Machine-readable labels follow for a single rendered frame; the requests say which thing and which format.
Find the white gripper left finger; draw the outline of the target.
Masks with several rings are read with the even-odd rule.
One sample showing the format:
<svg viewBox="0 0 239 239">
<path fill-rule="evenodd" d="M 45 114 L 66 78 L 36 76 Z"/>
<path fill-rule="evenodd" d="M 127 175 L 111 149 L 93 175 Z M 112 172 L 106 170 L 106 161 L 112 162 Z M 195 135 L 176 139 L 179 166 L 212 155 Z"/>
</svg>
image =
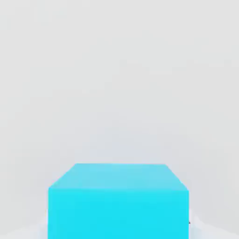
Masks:
<svg viewBox="0 0 239 239">
<path fill-rule="evenodd" d="M 35 225 L 17 230 L 13 233 L 13 239 L 48 239 L 48 220 L 41 220 Z"/>
</svg>

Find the small cyan cube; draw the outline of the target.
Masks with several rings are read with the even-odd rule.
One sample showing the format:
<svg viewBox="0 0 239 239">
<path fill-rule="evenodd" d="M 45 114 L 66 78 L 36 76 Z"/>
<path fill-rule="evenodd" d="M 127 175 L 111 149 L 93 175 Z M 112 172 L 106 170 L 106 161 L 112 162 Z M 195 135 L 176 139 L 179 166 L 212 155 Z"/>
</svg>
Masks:
<svg viewBox="0 0 239 239">
<path fill-rule="evenodd" d="M 164 164 L 75 164 L 49 187 L 48 239 L 189 239 L 189 191 Z"/>
</svg>

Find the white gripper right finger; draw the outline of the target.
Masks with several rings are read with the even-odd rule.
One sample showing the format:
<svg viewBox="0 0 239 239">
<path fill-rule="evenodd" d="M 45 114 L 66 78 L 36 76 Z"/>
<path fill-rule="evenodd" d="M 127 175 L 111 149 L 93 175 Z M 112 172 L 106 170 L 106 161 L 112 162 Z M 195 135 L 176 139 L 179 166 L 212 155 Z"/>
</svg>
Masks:
<svg viewBox="0 0 239 239">
<path fill-rule="evenodd" d="M 218 229 L 202 222 L 192 209 L 189 209 L 189 239 L 222 239 Z"/>
</svg>

